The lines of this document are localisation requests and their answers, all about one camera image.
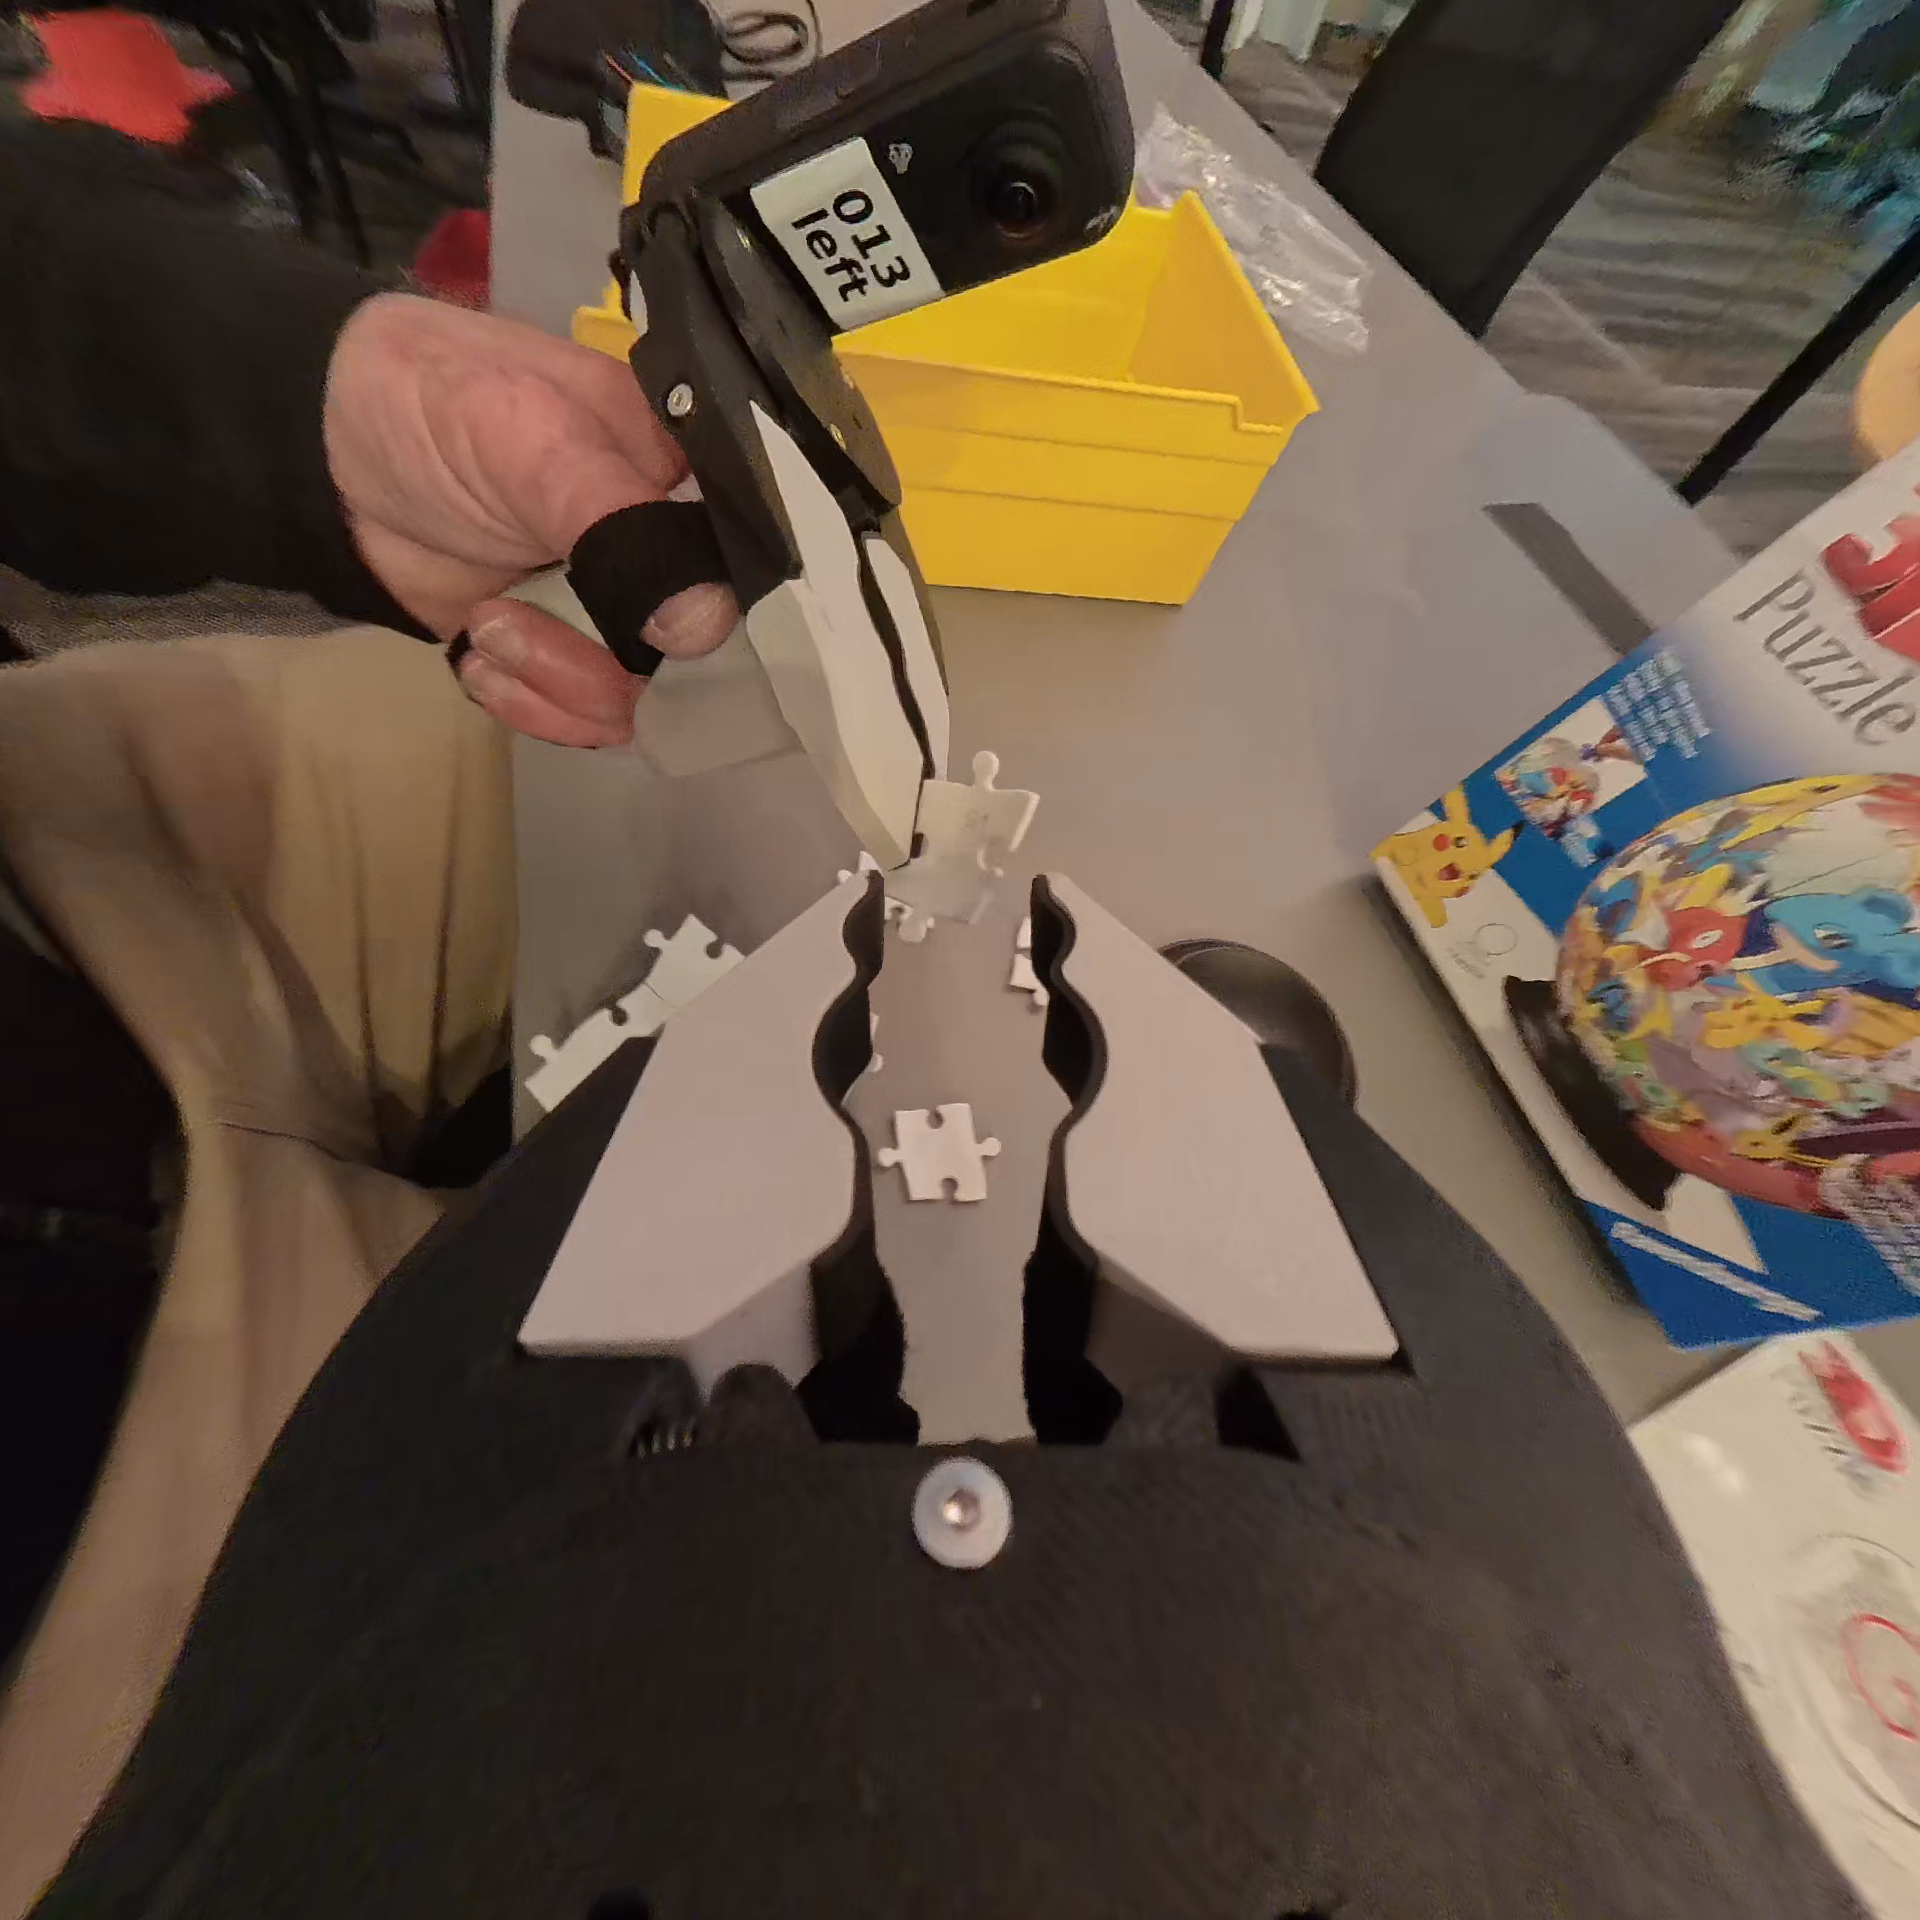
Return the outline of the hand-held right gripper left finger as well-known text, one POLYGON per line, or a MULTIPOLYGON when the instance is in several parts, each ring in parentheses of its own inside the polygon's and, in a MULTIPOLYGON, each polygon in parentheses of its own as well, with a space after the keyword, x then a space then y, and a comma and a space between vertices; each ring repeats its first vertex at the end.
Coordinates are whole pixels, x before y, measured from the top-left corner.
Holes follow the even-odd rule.
POLYGON ((883 880, 852 872, 663 1021, 519 1323, 525 1354, 673 1359, 704 1397, 760 1364, 826 1439, 922 1436, 845 1108, 883 943, 883 880))

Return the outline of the black chair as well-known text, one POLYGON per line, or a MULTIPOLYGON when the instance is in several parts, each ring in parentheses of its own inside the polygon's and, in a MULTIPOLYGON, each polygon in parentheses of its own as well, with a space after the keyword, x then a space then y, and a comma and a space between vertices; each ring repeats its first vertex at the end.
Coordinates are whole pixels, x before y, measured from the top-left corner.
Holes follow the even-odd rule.
POLYGON ((1568 215, 1626 182, 1748 213, 1729 133, 1820 5, 1423 2, 1340 109, 1313 179, 1471 338, 1568 215))

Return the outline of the black metal leg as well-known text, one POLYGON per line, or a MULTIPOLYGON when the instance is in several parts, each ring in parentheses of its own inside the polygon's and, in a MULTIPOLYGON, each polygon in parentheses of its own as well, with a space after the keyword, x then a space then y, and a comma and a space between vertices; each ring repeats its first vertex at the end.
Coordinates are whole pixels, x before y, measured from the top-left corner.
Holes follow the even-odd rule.
POLYGON ((1919 226, 1889 252, 1873 275, 1832 314, 1812 340, 1764 390, 1716 436, 1688 472, 1672 484, 1690 507, 1711 495, 1792 406, 1896 306, 1919 279, 1919 226))

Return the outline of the yellow plastic bin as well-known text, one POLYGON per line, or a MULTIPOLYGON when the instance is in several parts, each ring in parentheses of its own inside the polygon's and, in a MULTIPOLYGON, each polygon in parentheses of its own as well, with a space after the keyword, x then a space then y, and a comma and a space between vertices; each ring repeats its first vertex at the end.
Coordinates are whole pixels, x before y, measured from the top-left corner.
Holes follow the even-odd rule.
MULTIPOLYGON (((625 208, 661 146, 727 104, 639 86, 625 208)), ((616 264, 573 338, 632 357, 616 264)), ((929 584, 1180 606, 1317 410, 1199 199, 1128 199, 1091 250, 834 354, 896 456, 929 584)))

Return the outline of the colourful puzzle ball box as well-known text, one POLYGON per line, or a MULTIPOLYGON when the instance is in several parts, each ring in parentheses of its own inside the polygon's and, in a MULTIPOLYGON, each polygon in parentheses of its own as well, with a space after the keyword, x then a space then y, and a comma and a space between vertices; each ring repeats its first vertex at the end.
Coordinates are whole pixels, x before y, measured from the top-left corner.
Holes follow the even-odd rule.
POLYGON ((1373 862, 1674 1347, 1915 1317, 1915 443, 1373 862))

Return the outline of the person's left forearm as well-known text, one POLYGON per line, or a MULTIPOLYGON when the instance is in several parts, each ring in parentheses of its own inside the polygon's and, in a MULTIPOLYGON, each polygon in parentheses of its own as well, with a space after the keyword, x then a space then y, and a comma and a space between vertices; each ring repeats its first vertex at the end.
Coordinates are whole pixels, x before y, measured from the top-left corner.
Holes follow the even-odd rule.
POLYGON ((105 127, 5 122, 3 562, 55 592, 300 592, 432 639, 330 476, 335 348, 387 283, 105 127))

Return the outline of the round wooden stool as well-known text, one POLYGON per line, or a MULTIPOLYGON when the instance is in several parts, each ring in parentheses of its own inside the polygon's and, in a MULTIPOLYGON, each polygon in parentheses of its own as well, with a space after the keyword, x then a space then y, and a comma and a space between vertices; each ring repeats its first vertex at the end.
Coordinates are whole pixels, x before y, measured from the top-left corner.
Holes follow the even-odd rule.
POLYGON ((1873 468, 1919 440, 1919 306, 1900 315, 1868 354, 1855 395, 1858 468, 1873 468))

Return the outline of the black bag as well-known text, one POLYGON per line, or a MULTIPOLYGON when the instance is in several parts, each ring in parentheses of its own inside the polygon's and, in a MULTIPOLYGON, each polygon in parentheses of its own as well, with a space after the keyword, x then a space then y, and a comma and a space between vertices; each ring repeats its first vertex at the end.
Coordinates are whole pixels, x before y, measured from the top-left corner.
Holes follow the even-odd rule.
POLYGON ((581 126, 597 158, 616 158, 626 149, 636 90, 725 103, 823 48, 813 2, 522 2, 501 77, 516 104, 581 126))

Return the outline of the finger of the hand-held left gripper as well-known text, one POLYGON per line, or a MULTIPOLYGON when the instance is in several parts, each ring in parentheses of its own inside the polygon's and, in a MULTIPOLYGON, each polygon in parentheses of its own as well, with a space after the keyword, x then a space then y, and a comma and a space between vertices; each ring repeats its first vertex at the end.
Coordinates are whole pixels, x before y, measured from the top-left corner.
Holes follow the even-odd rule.
POLYGON ((885 871, 913 855, 923 747, 863 588, 848 516, 801 445, 757 403, 753 423, 801 572, 747 610, 747 635, 781 718, 858 843, 885 871))
POLYGON ((938 616, 901 516, 858 534, 858 581, 881 644, 892 663, 896 698, 923 756, 916 840, 929 840, 940 807, 938 781, 949 776, 951 694, 938 616))

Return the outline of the black round puzzle ball stand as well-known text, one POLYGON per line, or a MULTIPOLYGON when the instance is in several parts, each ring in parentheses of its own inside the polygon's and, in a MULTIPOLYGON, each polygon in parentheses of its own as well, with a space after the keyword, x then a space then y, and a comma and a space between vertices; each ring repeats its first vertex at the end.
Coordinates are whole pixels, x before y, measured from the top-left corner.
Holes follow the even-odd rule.
POLYGON ((1296 1055, 1348 1108, 1359 1107, 1353 1044, 1305 974, 1268 950, 1209 935, 1167 943, 1160 956, 1245 1023, 1261 1046, 1296 1055))

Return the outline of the person's left hand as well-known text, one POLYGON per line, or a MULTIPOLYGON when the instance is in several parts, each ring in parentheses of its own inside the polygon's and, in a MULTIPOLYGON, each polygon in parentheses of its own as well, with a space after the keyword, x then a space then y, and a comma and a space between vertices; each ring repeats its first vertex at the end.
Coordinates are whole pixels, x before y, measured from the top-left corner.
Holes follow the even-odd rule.
POLYGON ((323 435, 360 558, 435 638, 467 638, 467 698, 559 747, 628 744, 645 679, 509 588, 607 516, 689 498, 633 375, 535 326, 375 295, 332 350, 323 435))

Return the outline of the red object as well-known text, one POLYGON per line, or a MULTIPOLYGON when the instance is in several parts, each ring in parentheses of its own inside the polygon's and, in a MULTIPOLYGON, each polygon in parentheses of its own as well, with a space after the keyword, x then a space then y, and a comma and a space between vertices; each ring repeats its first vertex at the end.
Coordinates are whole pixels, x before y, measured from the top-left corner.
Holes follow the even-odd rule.
POLYGON ((408 282, 421 296, 477 314, 492 306, 492 215, 488 208, 451 208, 419 242, 408 282))
POLYGON ((153 16, 128 6, 28 5, 21 26, 39 64, 18 101, 43 126, 179 150, 207 111, 236 95, 227 75, 187 64, 153 16))

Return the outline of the white printed sheet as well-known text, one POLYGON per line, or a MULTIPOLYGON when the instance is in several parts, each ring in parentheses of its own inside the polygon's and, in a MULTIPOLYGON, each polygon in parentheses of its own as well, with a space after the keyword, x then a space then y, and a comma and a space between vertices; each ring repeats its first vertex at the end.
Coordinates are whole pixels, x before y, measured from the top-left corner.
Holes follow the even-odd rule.
POLYGON ((1919 1429, 1845 1333, 1777 1338, 1629 1426, 1801 1810, 1919 1915, 1919 1429))

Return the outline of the person's black jacket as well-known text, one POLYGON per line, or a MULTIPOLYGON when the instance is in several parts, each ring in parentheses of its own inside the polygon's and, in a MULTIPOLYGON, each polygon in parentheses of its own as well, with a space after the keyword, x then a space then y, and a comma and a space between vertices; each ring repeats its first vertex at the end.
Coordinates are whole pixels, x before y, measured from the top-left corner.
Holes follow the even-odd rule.
POLYGON ((105 998, 3 933, 3 1662, 81 1532, 161 1282, 176 1107, 105 998))

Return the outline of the person's beige pants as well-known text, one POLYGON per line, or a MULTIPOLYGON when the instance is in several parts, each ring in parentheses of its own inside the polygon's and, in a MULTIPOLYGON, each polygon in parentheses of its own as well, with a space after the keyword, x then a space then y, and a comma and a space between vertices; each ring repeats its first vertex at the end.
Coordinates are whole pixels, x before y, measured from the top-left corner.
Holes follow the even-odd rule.
POLYGON ((228 1527, 442 1215, 512 1055, 512 747, 416 639, 103 642, 5 672, 5 862, 159 1071, 183 1195, 103 1485, 5 1694, 5 1915, 141 1736, 228 1527))

